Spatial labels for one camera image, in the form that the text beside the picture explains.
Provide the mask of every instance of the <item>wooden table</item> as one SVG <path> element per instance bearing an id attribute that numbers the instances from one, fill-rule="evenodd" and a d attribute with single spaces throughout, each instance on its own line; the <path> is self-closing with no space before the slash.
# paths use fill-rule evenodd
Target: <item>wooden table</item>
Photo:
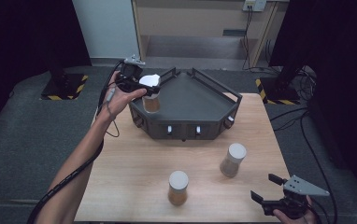
<path id="1" fill-rule="evenodd" d="M 289 178 L 261 97 L 243 94 L 236 123 L 215 140 L 154 140 L 132 122 L 129 108 L 119 114 L 121 136 L 105 137 L 94 162 L 76 221 L 263 222 L 262 207 L 250 191 L 266 200 L 283 197 L 272 173 Z M 109 129 L 115 133 L 114 125 Z M 240 143 L 248 154 L 238 175 L 220 171 L 228 147 Z M 189 177 L 188 200 L 174 206 L 167 199 L 168 178 L 176 170 Z"/>

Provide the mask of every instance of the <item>gray floor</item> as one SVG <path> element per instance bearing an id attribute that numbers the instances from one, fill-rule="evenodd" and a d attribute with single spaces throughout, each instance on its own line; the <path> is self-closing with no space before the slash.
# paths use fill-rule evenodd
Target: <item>gray floor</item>
<path id="1" fill-rule="evenodd" d="M 197 44 L 188 47 L 192 41 Z M 150 42 L 150 54 L 145 59 L 147 68 L 144 72 L 160 73 L 164 68 L 172 66 L 178 69 L 196 67 L 236 91 L 258 92 L 255 78 L 275 75 L 268 74 L 270 72 L 266 68 L 255 69 L 257 72 L 243 71 L 243 59 L 246 55 L 237 41 L 232 37 L 220 41 L 210 38 L 201 42 L 194 38 L 157 37 Z M 0 114 L 0 223 L 25 222 L 32 205 L 12 204 L 9 200 L 39 199 L 60 164 L 87 131 L 97 104 L 99 87 L 107 78 L 113 60 L 93 59 L 93 65 L 94 67 L 67 69 L 68 72 L 84 73 L 90 77 L 75 101 L 39 100 L 39 94 L 49 80 L 48 73 L 28 78 L 15 87 L 14 95 Z M 264 55 L 258 65 L 266 66 Z M 298 89 L 301 81 L 299 78 L 295 79 L 293 86 Z M 265 109 L 268 116 L 274 118 L 305 106 L 306 102 L 302 100 L 300 105 L 265 105 Z M 276 119 L 272 121 L 272 126 L 277 129 L 302 113 L 303 111 L 298 111 Z M 355 176 L 349 170 L 334 167 L 329 160 L 327 148 L 324 147 L 318 130 L 309 117 L 304 118 L 303 127 L 336 197 L 337 223 L 357 223 Z M 301 133 L 299 120 L 290 128 L 276 132 L 276 137 L 289 173 L 326 189 L 321 171 Z M 333 220 L 331 199 L 316 199 L 326 209 L 330 220 Z M 321 210 L 316 208 L 323 223 L 327 223 Z"/>

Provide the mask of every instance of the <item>cup lid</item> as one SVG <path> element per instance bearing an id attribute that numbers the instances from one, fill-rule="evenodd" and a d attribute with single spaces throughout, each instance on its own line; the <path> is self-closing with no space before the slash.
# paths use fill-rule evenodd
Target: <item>cup lid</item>
<path id="1" fill-rule="evenodd" d="M 239 143 L 233 143 L 231 146 L 229 146 L 228 149 L 228 157 L 231 161 L 240 163 L 243 161 L 243 159 L 246 157 L 247 150 L 246 148 L 239 144 Z"/>
<path id="2" fill-rule="evenodd" d="M 182 171 L 175 171 L 169 177 L 169 185 L 173 189 L 186 189 L 188 186 L 188 176 Z"/>
<path id="3" fill-rule="evenodd" d="M 138 80 L 138 82 L 140 84 L 143 84 L 143 85 L 146 85 L 149 87 L 158 86 L 160 81 L 161 81 L 161 77 L 156 74 L 146 75 L 146 76 L 143 76 L 140 80 Z"/>
<path id="4" fill-rule="evenodd" d="M 154 74 L 154 75 L 146 75 L 146 76 L 143 76 L 140 80 L 138 80 L 138 82 L 140 84 L 143 84 L 143 85 L 146 85 L 146 86 L 149 86 L 149 87 L 159 86 L 159 84 L 161 82 L 161 77 L 159 75 L 156 75 L 156 74 Z M 158 95 L 159 95 L 159 92 L 158 93 L 154 93 L 151 96 L 143 96 L 143 97 L 146 98 L 146 99 L 154 99 Z"/>

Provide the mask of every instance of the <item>wall outlet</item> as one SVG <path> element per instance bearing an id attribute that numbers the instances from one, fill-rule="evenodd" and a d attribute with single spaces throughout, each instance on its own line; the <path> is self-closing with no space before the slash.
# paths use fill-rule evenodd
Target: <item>wall outlet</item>
<path id="1" fill-rule="evenodd" d="M 264 11 L 266 0 L 256 0 L 253 11 Z"/>
<path id="2" fill-rule="evenodd" d="M 243 11 L 264 11 L 266 0 L 246 0 L 243 4 Z"/>
<path id="3" fill-rule="evenodd" d="M 251 8 L 254 8 L 256 0 L 246 0 L 243 4 L 244 11 L 250 11 Z"/>

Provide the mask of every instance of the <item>black curtain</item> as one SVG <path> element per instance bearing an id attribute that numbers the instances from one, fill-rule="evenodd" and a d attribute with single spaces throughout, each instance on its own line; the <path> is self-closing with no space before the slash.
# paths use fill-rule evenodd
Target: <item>black curtain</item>
<path id="1" fill-rule="evenodd" d="M 0 0 L 0 111 L 21 80 L 78 65 L 91 62 L 71 0 Z"/>
<path id="2" fill-rule="evenodd" d="M 313 118 L 357 176 L 357 0 L 291 0 L 270 64 L 315 71 Z"/>

